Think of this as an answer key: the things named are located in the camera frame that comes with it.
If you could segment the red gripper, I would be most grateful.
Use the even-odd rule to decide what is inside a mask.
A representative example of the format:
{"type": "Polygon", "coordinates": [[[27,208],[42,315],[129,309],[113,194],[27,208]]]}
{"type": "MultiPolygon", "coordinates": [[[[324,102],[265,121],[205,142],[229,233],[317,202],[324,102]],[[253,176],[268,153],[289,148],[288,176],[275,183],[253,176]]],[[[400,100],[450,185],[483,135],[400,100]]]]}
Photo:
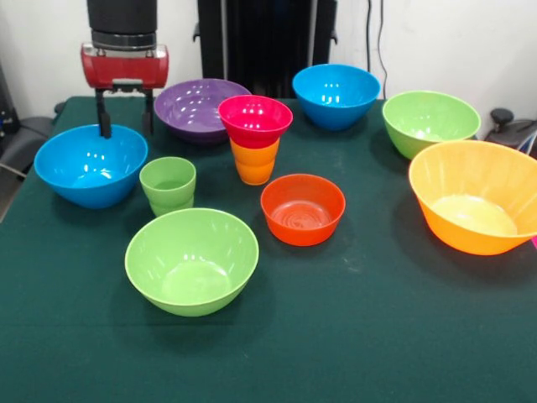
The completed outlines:
{"type": "Polygon", "coordinates": [[[86,82],[95,89],[96,110],[100,135],[109,139],[112,135],[110,116],[107,113],[104,90],[119,86],[139,86],[144,94],[142,113],[143,135],[154,131],[155,88],[163,88],[169,73],[169,52],[159,44],[153,50],[118,51],[103,50],[92,43],[81,46],[81,63],[86,82]]]}

